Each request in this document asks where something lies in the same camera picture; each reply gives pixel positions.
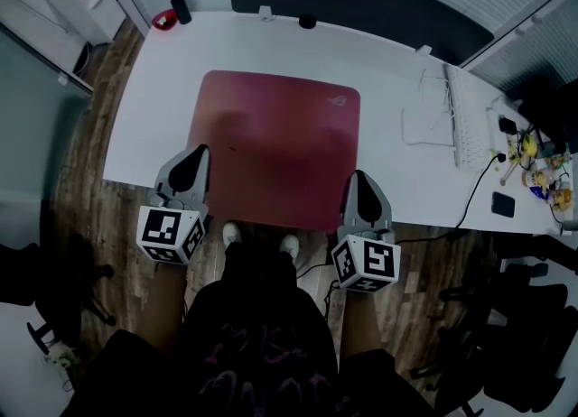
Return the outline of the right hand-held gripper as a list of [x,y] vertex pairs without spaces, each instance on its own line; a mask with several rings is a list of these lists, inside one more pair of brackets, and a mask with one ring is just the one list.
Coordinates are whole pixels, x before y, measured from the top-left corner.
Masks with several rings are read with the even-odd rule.
[[[338,244],[331,250],[331,260],[341,289],[377,292],[397,283],[401,247],[394,243],[395,232],[386,218],[390,206],[364,171],[355,170],[347,179],[340,213],[343,223],[337,229]],[[378,222],[363,222],[359,216]]]

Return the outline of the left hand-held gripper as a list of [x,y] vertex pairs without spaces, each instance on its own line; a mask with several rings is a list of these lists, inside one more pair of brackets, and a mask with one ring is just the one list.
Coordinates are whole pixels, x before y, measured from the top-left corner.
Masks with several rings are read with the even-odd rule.
[[209,177],[206,144],[181,151],[161,168],[157,187],[149,204],[139,209],[137,222],[136,244],[148,258],[162,264],[191,262],[207,234]]

